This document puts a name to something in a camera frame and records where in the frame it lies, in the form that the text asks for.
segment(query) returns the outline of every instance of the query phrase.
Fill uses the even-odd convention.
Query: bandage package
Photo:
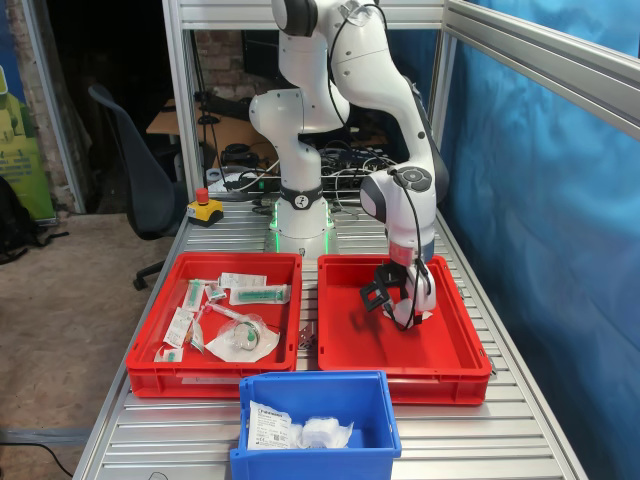
[[[250,305],[262,303],[283,305],[291,299],[291,286],[273,285],[269,287],[237,287],[229,294],[230,305]]]
[[[312,417],[303,426],[266,405],[252,401],[250,409],[247,450],[346,448],[353,432],[353,422],[341,427],[332,417]]]

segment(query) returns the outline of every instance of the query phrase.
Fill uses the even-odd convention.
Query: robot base
[[[298,253],[304,258],[339,253],[338,236],[324,198],[308,210],[295,210],[280,198],[265,239],[265,252]]]
[[[285,237],[282,233],[268,230],[264,251],[267,253],[298,253],[310,260],[315,260],[322,255],[340,253],[335,228],[313,238],[290,238]]]

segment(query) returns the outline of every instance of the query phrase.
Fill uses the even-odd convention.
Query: red tray
[[[318,260],[318,365],[322,370],[385,370],[394,403],[484,401],[489,358],[441,257],[428,267],[436,284],[433,315],[405,332],[378,308],[368,313],[360,288],[386,255],[327,255]],[[391,289],[394,301],[400,289]]]
[[[185,347],[182,362],[154,362],[176,307],[182,306],[188,281],[193,278],[213,280],[223,272],[266,275],[267,285],[291,285],[291,300],[286,305],[230,307],[240,313],[256,313],[272,331],[279,330],[278,346],[256,363],[226,363],[206,349],[201,354],[190,346]],[[301,272],[302,260],[295,254],[179,255],[127,356],[126,364],[133,393],[139,397],[239,398],[238,384],[243,377],[295,370],[302,294]],[[224,300],[220,304],[228,306],[228,301]],[[205,344],[213,340],[220,327],[228,321],[227,317],[218,312],[203,315],[200,324]]]

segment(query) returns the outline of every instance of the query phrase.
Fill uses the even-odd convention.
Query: office chair
[[[127,177],[127,219],[142,240],[175,237],[184,217],[188,196],[184,183],[172,183],[160,166],[162,157],[175,156],[179,145],[172,145],[154,156],[136,129],[129,114],[113,101],[100,84],[89,87],[89,95],[105,107],[109,126]],[[133,286],[147,287],[144,277],[159,273],[164,265],[156,263],[136,273]]]

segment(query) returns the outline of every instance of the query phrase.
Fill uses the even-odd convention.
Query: medical supply
[[[220,288],[265,287],[267,277],[264,275],[245,275],[241,273],[223,273],[218,280]]]
[[[262,321],[262,317],[250,313],[242,315],[222,305],[211,305],[213,310],[232,318],[218,332],[218,336],[205,348],[225,362],[254,363],[269,355],[280,341]]]
[[[247,450],[346,448],[352,432],[353,422],[341,427],[336,418],[312,417],[298,425],[288,413],[250,401]]]
[[[353,422],[341,427],[336,418],[310,418],[302,429],[296,429],[298,432],[298,448],[345,448],[353,432]]]
[[[182,348],[164,348],[164,346],[162,346],[156,352],[156,356],[153,359],[153,361],[154,362],[181,362],[182,353],[183,353]]]
[[[217,302],[223,298],[227,298],[226,292],[216,285],[207,285],[204,287],[204,293],[210,302]]]
[[[251,401],[247,450],[284,450],[291,448],[291,417],[271,407]]]
[[[198,310],[195,320],[191,323],[191,328],[187,333],[185,342],[188,342],[192,347],[197,349],[200,353],[204,353],[204,335],[202,334],[202,327],[200,326],[200,318],[206,311],[206,306],[203,305]]]
[[[168,343],[174,348],[182,348],[192,321],[193,313],[180,307],[176,308],[176,313],[173,314],[171,324],[167,329],[163,342]]]
[[[182,301],[182,308],[189,312],[196,313],[200,309],[200,303],[202,303],[202,294],[204,293],[206,285],[202,280],[189,280],[189,286],[187,287],[187,293]]]
[[[291,298],[291,286],[274,285],[269,287],[238,287],[232,288],[229,295],[231,305],[250,305],[264,303],[270,305],[283,305],[289,303]]]

